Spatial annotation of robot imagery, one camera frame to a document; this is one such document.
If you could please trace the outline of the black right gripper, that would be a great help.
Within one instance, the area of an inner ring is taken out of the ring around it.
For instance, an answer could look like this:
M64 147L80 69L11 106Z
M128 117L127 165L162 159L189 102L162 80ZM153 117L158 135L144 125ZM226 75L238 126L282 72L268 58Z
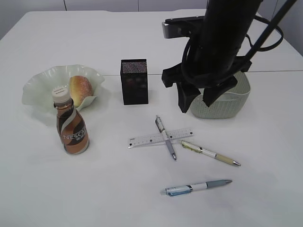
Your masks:
M178 106L182 113L186 113L201 94L198 88L205 88L203 102L210 107L237 85L237 82L220 83L232 75L229 70L239 63L236 55L259 6L259 0L208 2L203 25L189 37L182 62L162 73L165 87L177 84Z

